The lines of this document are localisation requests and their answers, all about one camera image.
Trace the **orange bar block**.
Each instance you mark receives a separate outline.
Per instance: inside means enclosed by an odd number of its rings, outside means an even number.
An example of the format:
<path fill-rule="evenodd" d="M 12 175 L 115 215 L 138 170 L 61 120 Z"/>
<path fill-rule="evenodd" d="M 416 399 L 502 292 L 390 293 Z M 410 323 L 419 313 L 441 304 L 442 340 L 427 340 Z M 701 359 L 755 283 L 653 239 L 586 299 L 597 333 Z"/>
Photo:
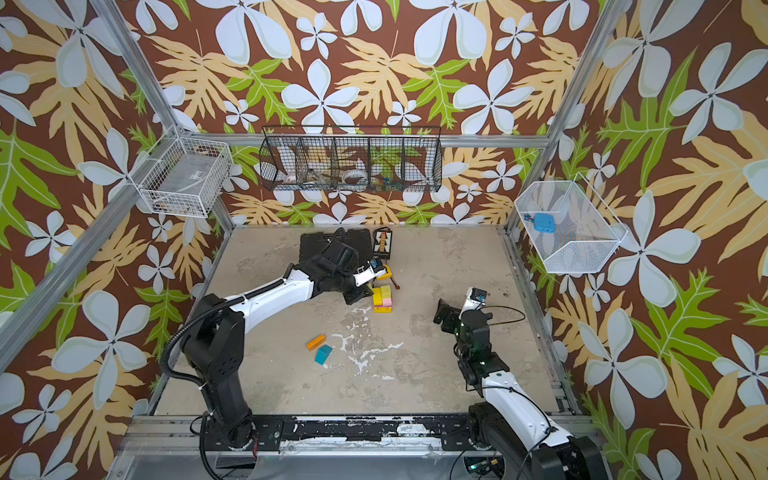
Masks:
<path fill-rule="evenodd" d="M 312 351 L 312 350 L 315 350 L 315 349 L 323 346 L 325 344 L 325 342 L 326 342 L 326 336 L 324 334 L 320 334 L 317 337 L 315 337 L 314 339 L 312 339 L 311 341 L 309 341 L 306 344 L 306 348 L 309 351 Z"/>

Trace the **teal block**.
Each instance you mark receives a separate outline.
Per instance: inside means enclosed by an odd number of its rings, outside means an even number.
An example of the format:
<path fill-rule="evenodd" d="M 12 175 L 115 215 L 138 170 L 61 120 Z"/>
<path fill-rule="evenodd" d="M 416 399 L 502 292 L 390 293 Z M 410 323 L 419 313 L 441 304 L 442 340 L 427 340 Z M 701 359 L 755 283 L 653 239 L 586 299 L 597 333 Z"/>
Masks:
<path fill-rule="evenodd" d="M 332 352 L 333 352 L 333 348 L 331 346 L 329 345 L 320 346 L 317 349 L 315 354 L 315 362 L 320 365 L 324 365 L 327 362 Z"/>

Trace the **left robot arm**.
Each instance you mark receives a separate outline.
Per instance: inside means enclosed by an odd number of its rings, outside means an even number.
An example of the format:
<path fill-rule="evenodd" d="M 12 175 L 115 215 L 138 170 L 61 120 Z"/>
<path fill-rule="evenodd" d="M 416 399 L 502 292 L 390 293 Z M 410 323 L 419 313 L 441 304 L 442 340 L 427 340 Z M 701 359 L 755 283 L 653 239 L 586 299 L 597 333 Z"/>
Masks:
<path fill-rule="evenodd" d="M 336 292 L 351 305 L 372 294 L 370 283 L 387 273 L 372 257 L 363 261 L 337 229 L 313 255 L 250 291 L 203 298 L 193 318 L 169 340 L 158 358 L 167 377 L 194 384 L 206 412 L 201 428 L 212 425 L 226 446 L 241 450 L 253 438 L 252 410 L 239 379 L 246 335 L 261 322 L 323 293 Z"/>

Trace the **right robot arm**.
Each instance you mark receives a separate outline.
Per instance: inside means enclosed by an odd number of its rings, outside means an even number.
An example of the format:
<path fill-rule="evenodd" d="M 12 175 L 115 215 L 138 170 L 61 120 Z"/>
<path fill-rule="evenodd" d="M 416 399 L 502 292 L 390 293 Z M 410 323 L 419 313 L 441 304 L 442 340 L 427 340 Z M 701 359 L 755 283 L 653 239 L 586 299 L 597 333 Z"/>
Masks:
<path fill-rule="evenodd" d="M 454 338 L 465 386 L 482 398 L 468 411 L 473 444 L 501 455 L 504 479 L 607 479 L 595 442 L 558 424 L 493 351 L 493 315 L 484 310 L 484 300 L 468 297 L 462 307 L 454 307 L 440 299 L 433 318 Z"/>

